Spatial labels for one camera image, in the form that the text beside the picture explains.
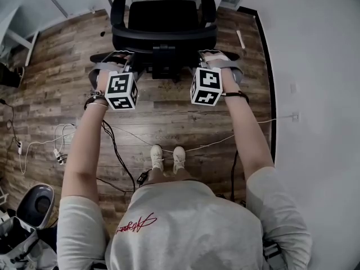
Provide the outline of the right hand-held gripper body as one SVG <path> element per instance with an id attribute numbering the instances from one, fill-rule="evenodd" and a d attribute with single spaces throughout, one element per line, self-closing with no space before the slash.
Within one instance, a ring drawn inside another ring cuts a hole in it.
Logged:
<path id="1" fill-rule="evenodd" d="M 220 96 L 244 96 L 238 92 L 223 92 L 222 69 L 230 69 L 234 81 L 240 84 L 244 74 L 236 61 L 205 62 L 202 58 L 201 67 L 197 67 L 190 89 L 191 103 L 194 105 L 215 106 Z"/>

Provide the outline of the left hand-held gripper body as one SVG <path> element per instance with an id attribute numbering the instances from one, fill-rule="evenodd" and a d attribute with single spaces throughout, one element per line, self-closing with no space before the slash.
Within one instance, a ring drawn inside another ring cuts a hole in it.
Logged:
<path id="1" fill-rule="evenodd" d="M 132 110 L 138 98 L 138 73 L 132 71 L 132 65 L 118 66 L 111 63 L 113 52 L 92 55 L 90 61 L 94 67 L 89 73 L 93 87 L 93 100 L 104 99 L 113 110 Z M 106 89 L 97 90 L 100 71 L 107 72 Z"/>

